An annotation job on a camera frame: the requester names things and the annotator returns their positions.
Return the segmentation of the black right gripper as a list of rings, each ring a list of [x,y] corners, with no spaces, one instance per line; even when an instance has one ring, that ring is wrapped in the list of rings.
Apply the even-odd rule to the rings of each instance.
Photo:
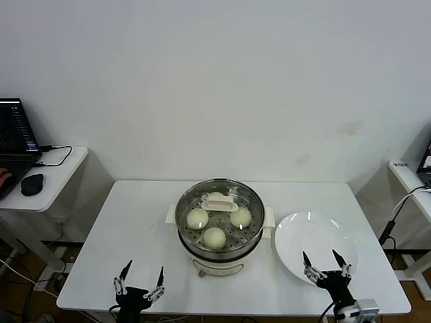
[[[340,271],[323,271],[315,268],[305,251],[302,252],[304,274],[309,281],[317,287],[325,289],[333,303],[337,306],[351,306],[356,300],[350,293],[348,285],[351,281],[352,265],[348,264],[344,257],[336,250],[332,249],[333,256],[340,267]]]

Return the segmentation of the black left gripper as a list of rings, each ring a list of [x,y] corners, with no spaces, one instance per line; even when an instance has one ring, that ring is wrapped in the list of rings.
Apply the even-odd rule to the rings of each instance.
[[[137,287],[126,287],[125,279],[132,262],[130,260],[121,270],[119,276],[113,279],[116,302],[119,306],[116,318],[117,323],[140,323],[141,311],[149,309],[152,306],[152,302],[158,301],[165,291],[164,267],[160,269],[156,286],[151,291]]]

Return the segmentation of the bare person hand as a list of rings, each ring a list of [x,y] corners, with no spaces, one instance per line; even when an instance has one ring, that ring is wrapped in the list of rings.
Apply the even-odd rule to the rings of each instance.
[[[8,190],[15,184],[15,176],[5,168],[0,169],[0,189]]]

